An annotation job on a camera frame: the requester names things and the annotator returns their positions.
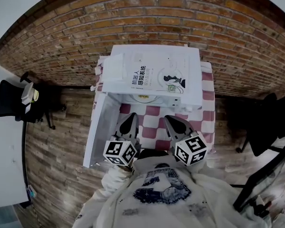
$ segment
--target office chair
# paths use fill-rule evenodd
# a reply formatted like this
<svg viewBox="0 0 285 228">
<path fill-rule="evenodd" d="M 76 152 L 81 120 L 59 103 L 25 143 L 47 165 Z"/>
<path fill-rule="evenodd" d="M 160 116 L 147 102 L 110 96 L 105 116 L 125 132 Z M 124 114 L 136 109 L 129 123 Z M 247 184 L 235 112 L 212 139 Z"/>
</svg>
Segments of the office chair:
<svg viewBox="0 0 285 228">
<path fill-rule="evenodd" d="M 25 80 L 30 83 L 28 75 L 28 72 L 26 72 L 20 81 Z M 54 130 L 55 126 L 50 123 L 49 111 L 66 110 L 66 106 L 60 103 L 53 104 L 50 101 L 52 90 L 49 86 L 34 85 L 34 88 L 39 91 L 39 98 L 31 104 L 30 111 L 25 113 L 26 106 L 21 100 L 24 89 L 2 80 L 0 83 L 0 117 L 14 116 L 16 121 L 35 123 L 36 121 L 43 121 L 42 117 L 45 115 L 49 128 Z"/>
<path fill-rule="evenodd" d="M 240 102 L 236 105 L 239 106 L 238 112 L 229 116 L 228 126 L 236 126 L 247 132 L 242 148 L 236 148 L 238 153 L 242 153 L 249 142 L 253 154 L 259 156 L 277 138 L 285 137 L 285 97 L 277 100 L 275 93 L 272 93 L 262 101 Z"/>
</svg>

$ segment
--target checkered tablecloth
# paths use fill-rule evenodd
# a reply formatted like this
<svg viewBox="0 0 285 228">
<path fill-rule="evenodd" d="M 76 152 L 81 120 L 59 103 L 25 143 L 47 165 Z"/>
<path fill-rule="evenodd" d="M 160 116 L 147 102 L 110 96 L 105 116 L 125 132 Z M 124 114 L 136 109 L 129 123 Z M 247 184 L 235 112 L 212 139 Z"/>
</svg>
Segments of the checkered tablecloth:
<svg viewBox="0 0 285 228">
<path fill-rule="evenodd" d="M 97 104 L 99 92 L 102 91 L 101 74 L 102 63 L 105 57 L 98 61 L 95 73 L 97 76 L 95 100 L 93 109 Z M 211 66 L 201 62 L 203 103 L 198 110 L 193 110 L 186 115 L 176 114 L 170 108 L 158 106 L 146 106 L 143 104 L 122 104 L 120 108 L 119 120 L 127 114 L 135 112 L 139 117 L 138 137 L 142 148 L 169 150 L 170 140 L 166 133 L 164 116 L 175 115 L 181 117 L 191 124 L 195 131 L 201 132 L 208 143 L 210 151 L 214 151 L 214 127 L 215 127 L 215 97 L 214 83 Z"/>
</svg>

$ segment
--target white hoodie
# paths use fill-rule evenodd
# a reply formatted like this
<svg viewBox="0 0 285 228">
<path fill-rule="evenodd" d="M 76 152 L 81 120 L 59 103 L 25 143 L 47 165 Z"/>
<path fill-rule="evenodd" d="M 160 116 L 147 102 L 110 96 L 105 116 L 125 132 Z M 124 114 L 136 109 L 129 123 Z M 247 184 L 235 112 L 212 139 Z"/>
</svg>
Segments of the white hoodie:
<svg viewBox="0 0 285 228">
<path fill-rule="evenodd" d="M 245 178 L 208 168 L 184 167 L 173 156 L 133 163 L 134 175 L 115 166 L 84 204 L 73 228 L 270 228 L 249 207 L 233 208 Z"/>
</svg>

